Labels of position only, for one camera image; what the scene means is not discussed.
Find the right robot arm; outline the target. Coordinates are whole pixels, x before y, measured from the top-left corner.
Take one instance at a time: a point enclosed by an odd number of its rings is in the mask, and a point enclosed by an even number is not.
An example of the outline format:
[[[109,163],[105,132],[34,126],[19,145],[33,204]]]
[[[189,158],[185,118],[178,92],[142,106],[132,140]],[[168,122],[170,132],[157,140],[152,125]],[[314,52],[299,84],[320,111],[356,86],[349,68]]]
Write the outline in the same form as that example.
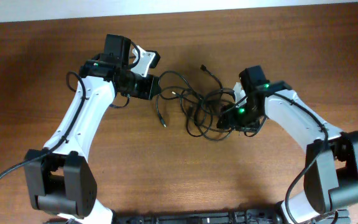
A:
[[[249,223],[350,223],[358,203],[358,131],[331,125],[285,82],[236,83],[222,90],[234,102],[222,108],[219,129],[255,135],[266,119],[279,124],[305,152],[305,166],[283,201],[270,210],[248,210]]]

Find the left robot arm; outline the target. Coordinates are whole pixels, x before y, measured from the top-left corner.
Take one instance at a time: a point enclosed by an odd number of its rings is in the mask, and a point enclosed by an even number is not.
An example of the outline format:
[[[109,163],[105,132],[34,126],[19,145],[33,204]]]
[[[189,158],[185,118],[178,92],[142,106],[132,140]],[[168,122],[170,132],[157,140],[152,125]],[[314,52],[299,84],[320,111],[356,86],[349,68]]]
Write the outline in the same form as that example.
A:
[[[117,93],[145,100],[159,94],[158,78],[149,74],[154,62],[130,67],[89,60],[79,72],[71,105],[43,149],[30,149],[24,171],[34,210],[68,222],[112,223],[114,212],[98,199],[98,186],[88,164],[90,147],[99,124]]]

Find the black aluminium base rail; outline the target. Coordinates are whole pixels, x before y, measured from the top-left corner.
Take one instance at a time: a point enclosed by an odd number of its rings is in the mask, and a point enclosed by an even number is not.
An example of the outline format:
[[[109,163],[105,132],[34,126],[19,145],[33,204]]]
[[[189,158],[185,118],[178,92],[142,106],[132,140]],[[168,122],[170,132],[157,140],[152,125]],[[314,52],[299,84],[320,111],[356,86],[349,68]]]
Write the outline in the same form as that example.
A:
[[[66,224],[80,223],[75,220],[53,218],[44,223]],[[120,217],[113,212],[113,224],[273,224],[288,223],[284,221],[278,209],[248,209],[246,211],[229,211],[223,213],[189,213],[182,215],[139,215]],[[351,218],[347,209],[340,209],[325,215],[319,215],[301,223],[317,224],[350,224]]]

